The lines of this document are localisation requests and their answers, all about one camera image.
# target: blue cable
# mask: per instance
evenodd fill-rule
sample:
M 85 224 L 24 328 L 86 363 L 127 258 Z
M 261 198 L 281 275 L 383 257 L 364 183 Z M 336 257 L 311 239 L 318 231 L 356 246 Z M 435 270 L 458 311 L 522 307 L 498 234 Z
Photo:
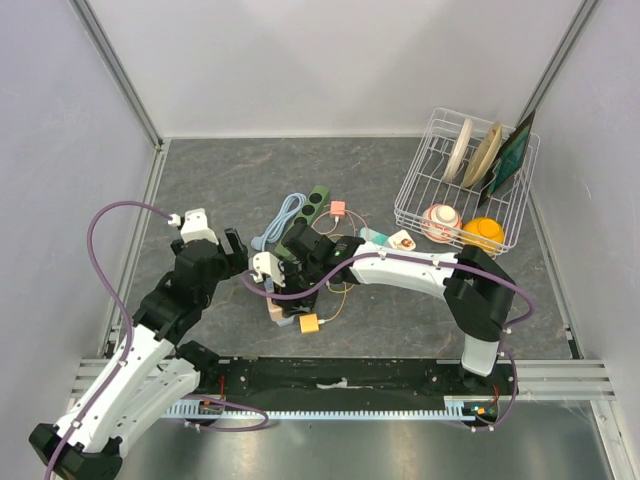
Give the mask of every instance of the blue cable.
M 298 201 L 298 205 L 289 210 L 296 200 Z M 276 215 L 276 218 L 269 224 L 264 234 L 259 237 L 253 237 L 251 240 L 251 248 L 259 252 L 264 252 L 267 248 L 267 243 L 276 243 L 280 240 L 284 232 L 284 227 L 287 226 L 287 222 L 295 217 L 306 201 L 307 197 L 301 193 L 292 193 L 285 198 L 278 215 Z

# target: white wall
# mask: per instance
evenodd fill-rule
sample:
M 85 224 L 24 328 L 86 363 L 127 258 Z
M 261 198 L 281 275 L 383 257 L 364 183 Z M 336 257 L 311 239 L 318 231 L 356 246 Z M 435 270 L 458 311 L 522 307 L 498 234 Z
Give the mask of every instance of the white wall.
M 0 64 L 0 465 L 35 479 L 44 467 L 27 438 L 64 412 L 104 325 L 87 224 L 107 202 L 141 196 L 152 148 L 67 0 L 0 2 Z M 110 278 L 132 214 L 97 229 Z
M 579 0 L 90 0 L 166 136 L 513 124 Z
M 640 458 L 640 3 L 601 2 L 535 122 L 535 196 L 586 354 Z

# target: green power strip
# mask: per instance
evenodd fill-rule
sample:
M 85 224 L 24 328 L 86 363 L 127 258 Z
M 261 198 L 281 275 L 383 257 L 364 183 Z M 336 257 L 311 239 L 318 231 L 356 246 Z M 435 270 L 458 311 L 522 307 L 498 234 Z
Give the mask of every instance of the green power strip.
M 287 234 L 289 229 L 293 226 L 294 223 L 306 223 L 307 225 L 311 225 L 315 222 L 316 218 L 318 218 L 322 214 L 322 210 L 325 205 L 329 203 L 329 199 L 331 198 L 331 192 L 328 187 L 324 185 L 316 185 L 311 190 L 311 193 L 307 197 L 307 202 L 304 204 L 302 209 L 298 212 L 293 221 L 289 224 L 289 227 L 282 235 L 282 238 Z M 282 240 L 278 242 L 276 245 L 276 255 L 283 260 L 292 261 L 295 260 L 293 254 L 282 246 Z

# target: pink connector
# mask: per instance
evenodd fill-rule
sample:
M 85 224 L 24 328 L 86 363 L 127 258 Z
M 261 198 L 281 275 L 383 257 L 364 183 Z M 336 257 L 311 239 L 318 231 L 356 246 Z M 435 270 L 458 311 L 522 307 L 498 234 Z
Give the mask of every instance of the pink connector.
M 345 202 L 340 202 L 338 200 L 333 200 L 331 202 L 330 214 L 331 218 L 344 218 L 345 210 L 347 208 L 347 204 Z

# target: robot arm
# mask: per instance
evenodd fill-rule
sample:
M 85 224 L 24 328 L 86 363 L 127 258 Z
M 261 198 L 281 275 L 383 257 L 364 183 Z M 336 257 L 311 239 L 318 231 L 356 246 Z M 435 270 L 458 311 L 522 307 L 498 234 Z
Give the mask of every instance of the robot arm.
M 307 290 L 345 260 L 369 254 L 341 269 L 330 281 L 390 285 L 424 292 L 446 301 L 456 323 L 465 333 L 462 366 L 481 377 L 491 374 L 514 292 L 479 275 L 438 266 L 440 262 L 464 264 L 514 283 L 482 249 L 466 246 L 457 254 L 415 253 L 347 236 L 334 243 L 304 224 L 291 228 L 283 244 L 296 256 L 297 262 L 279 263 L 268 253 L 259 254 L 251 261 L 253 270 L 261 274 L 257 279 L 271 276 L 278 285 L 278 293 Z M 314 294 L 301 300 L 275 303 L 290 315 L 310 311 L 316 297 Z
M 93 385 L 55 425 L 40 424 L 29 441 L 47 464 L 72 429 L 55 464 L 64 479 L 110 480 L 116 477 L 131 445 L 177 400 L 199 385 L 217 380 L 219 357 L 196 342 L 177 348 L 176 357 L 152 382 L 149 373 L 177 347 L 211 303 L 218 282 L 247 269 L 247 249 L 234 229 L 225 230 L 232 247 L 226 253 L 207 224 L 204 209 L 184 218 L 174 215 L 181 240 L 171 244 L 175 268 L 144 297 L 133 315 L 133 343 L 126 361 L 116 352 Z M 119 366 L 112 381 L 107 379 Z M 76 420 L 98 391 L 100 396 L 80 422 Z

